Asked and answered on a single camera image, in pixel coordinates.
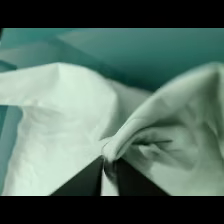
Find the fabric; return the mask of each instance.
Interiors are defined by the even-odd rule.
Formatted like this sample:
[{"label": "fabric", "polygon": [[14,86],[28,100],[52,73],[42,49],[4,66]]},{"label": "fabric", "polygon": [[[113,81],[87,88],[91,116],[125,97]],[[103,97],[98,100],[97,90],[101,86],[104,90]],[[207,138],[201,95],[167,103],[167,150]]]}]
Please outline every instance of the fabric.
[{"label": "fabric", "polygon": [[3,73],[0,104],[23,111],[3,195],[49,195],[101,154],[170,195],[224,195],[223,77],[211,63],[150,94],[60,63]]}]

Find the cloth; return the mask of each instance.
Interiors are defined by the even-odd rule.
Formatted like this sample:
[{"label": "cloth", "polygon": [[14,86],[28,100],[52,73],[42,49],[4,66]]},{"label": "cloth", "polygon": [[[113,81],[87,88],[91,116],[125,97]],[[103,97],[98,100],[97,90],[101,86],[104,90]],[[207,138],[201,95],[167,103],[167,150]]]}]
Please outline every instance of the cloth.
[{"label": "cloth", "polygon": [[23,111],[3,195],[49,195],[101,154],[170,195],[224,195],[223,77],[211,63],[151,95],[61,63],[3,73],[0,104]]}]

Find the white fabric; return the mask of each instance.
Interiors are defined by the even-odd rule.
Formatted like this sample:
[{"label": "white fabric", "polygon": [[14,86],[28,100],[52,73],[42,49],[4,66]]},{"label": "white fabric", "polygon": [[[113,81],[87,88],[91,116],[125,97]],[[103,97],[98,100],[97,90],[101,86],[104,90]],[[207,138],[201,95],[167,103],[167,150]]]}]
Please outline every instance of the white fabric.
[{"label": "white fabric", "polygon": [[191,70],[149,96],[73,65],[2,74],[0,104],[24,113],[3,195],[49,195],[101,149],[171,195],[224,195],[224,66]]},{"label": "white fabric", "polygon": [[0,104],[23,111],[2,195],[51,194],[101,155],[102,139],[148,95],[68,64],[2,73]]}]

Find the white cloth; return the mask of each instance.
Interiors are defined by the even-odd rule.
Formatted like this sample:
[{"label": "white cloth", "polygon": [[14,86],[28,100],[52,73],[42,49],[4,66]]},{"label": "white cloth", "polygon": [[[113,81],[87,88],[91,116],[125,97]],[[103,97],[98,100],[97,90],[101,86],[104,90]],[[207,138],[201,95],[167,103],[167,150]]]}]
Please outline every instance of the white cloth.
[{"label": "white cloth", "polygon": [[1,74],[0,104],[24,114],[3,195],[49,195],[102,149],[171,195],[224,195],[224,66],[196,68],[149,96],[74,65]]}]

